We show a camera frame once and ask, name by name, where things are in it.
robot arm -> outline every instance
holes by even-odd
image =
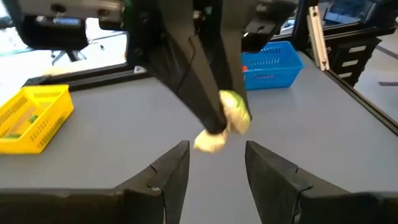
[[[253,16],[268,40],[296,7],[296,0],[4,0],[21,39],[33,49],[81,50],[85,19],[127,31],[128,64],[145,67],[218,134],[227,120],[219,90],[233,90],[246,108],[241,42]],[[72,17],[74,26],[42,24]]]

screw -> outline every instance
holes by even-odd
[[[61,4],[52,4],[51,10],[55,13],[63,14],[67,11],[67,8]]]

plush toy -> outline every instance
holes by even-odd
[[[234,91],[220,90],[220,100],[228,125],[222,133],[210,134],[204,130],[198,135],[193,147],[202,152],[218,152],[224,147],[230,132],[244,134],[249,129],[250,115],[242,97]]]

window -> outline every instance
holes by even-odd
[[[325,26],[358,22],[366,16],[369,0],[324,0],[318,7]]]
[[[89,45],[81,51],[32,50],[23,43],[6,8],[0,4],[0,105],[28,78],[58,75],[124,63],[126,35],[102,30],[97,19],[86,20]]]

floor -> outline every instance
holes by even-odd
[[[398,32],[381,39],[380,46],[398,54]],[[398,79],[398,60],[376,49],[354,88],[398,122],[398,86],[381,86],[385,77]]]
[[[398,54],[396,45],[398,32],[381,39],[380,46]],[[92,67],[123,63],[125,36],[101,39],[96,43],[81,51]],[[99,44],[104,46],[104,50],[100,49]],[[63,71],[63,68],[70,64],[66,56],[61,58],[55,67],[51,61],[51,53],[46,50],[0,57],[0,105],[14,95],[28,78],[37,77],[49,70]],[[397,59],[376,49],[354,87],[396,121],[398,121],[398,86],[380,86],[378,81],[386,75],[396,76],[397,62]],[[80,66],[75,66],[74,69],[78,70]]]

